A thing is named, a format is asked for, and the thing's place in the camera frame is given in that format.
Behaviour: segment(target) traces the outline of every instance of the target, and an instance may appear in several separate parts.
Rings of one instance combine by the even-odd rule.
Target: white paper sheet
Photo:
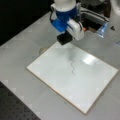
[[[71,43],[58,42],[27,69],[84,114],[118,72]]]

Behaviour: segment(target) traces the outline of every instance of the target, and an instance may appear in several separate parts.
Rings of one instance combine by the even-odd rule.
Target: table surface
[[[0,81],[42,120],[119,120],[120,73],[84,115],[27,71],[40,50],[56,42],[56,34],[48,13],[1,46]],[[107,38],[88,31],[84,39],[72,43],[120,69],[120,46]]]

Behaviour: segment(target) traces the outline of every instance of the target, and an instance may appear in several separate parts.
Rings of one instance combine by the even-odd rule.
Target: gray surface
[[[119,120],[120,74],[118,73],[87,115],[82,114],[30,74],[26,67],[41,48],[56,41],[56,33],[46,15],[0,49],[0,80],[43,120]],[[91,32],[74,43],[120,69],[120,46]]]
[[[0,82],[0,120],[40,120]]]

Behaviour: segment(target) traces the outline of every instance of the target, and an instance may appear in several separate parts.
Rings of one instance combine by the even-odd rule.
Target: blue robot part
[[[67,29],[67,21],[70,18],[77,16],[77,8],[73,8],[67,12],[56,11],[57,19],[52,22],[52,25],[59,31],[64,32]]]

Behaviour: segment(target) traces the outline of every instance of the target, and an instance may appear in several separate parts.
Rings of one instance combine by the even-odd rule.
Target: whiteboard
[[[75,45],[58,42],[27,69],[84,114],[118,72]]]

